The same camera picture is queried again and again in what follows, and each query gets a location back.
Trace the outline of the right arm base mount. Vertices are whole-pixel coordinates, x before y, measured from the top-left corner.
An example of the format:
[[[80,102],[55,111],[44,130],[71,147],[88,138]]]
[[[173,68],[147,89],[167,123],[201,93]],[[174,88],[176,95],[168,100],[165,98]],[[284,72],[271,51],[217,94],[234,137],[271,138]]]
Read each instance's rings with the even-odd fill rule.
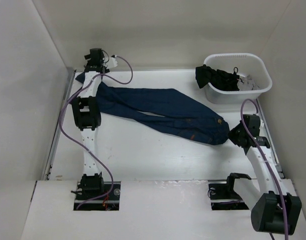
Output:
[[[208,183],[207,195],[213,211],[248,210],[242,198],[234,191],[236,179],[251,180],[244,173],[230,173],[226,180],[214,180]]]

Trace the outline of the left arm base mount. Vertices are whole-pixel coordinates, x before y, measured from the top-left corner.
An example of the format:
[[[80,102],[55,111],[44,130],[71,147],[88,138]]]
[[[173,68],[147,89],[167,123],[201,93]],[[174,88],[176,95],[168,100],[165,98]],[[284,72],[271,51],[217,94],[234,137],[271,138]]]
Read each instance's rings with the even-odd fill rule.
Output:
[[[118,211],[121,182],[105,182],[102,174],[84,174],[77,184],[73,209],[75,211]]]

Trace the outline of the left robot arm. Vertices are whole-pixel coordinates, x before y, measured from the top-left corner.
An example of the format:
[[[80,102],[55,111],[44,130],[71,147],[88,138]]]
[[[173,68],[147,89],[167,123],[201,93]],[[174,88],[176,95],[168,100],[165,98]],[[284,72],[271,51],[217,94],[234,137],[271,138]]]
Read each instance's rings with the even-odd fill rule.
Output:
[[[72,111],[75,125],[79,128],[82,136],[84,164],[83,175],[80,181],[81,188],[88,190],[93,199],[100,199],[105,194],[102,174],[94,159],[97,152],[98,128],[101,124],[101,115],[96,101],[96,91],[105,73],[104,51],[101,48],[92,48],[85,55],[87,61],[84,68],[83,91],[72,101]]]

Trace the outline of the black garment in basket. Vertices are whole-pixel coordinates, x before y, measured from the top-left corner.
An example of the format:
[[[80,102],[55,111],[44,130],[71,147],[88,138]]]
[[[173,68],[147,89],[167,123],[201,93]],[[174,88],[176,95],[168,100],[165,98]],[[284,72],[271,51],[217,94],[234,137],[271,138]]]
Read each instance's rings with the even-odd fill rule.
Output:
[[[229,73],[220,69],[214,70],[204,64],[195,68],[195,79],[199,89],[211,84],[221,91],[239,91],[237,88],[238,79],[240,78],[238,68],[235,67],[233,71],[233,73]]]

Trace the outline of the dark blue denim trousers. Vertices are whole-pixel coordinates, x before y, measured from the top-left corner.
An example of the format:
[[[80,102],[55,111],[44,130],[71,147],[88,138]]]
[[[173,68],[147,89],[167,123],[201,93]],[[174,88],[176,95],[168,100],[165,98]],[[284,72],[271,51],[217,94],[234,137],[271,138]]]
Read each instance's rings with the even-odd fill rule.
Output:
[[[95,98],[100,112],[164,134],[213,146],[228,140],[229,124],[222,116],[173,88],[112,87],[101,82]]]

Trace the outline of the grey white garment in basket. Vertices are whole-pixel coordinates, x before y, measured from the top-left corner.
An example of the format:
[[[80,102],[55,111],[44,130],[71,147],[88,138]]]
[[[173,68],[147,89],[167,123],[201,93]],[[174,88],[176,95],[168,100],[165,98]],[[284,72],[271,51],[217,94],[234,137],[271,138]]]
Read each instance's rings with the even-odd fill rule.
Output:
[[[237,88],[239,91],[256,91],[260,89],[251,75],[241,75],[238,79]]]

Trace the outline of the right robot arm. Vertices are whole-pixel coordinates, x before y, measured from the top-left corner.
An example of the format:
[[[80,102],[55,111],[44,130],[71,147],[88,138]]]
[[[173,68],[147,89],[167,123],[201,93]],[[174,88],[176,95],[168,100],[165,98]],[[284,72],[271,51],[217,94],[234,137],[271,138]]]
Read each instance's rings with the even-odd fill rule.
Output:
[[[257,232],[294,234],[302,209],[298,196],[292,195],[282,183],[275,168],[268,139],[260,136],[261,119],[245,114],[229,132],[229,140],[244,150],[258,181],[258,187],[245,173],[231,173],[224,190],[231,198],[241,197],[251,211],[252,227]]]

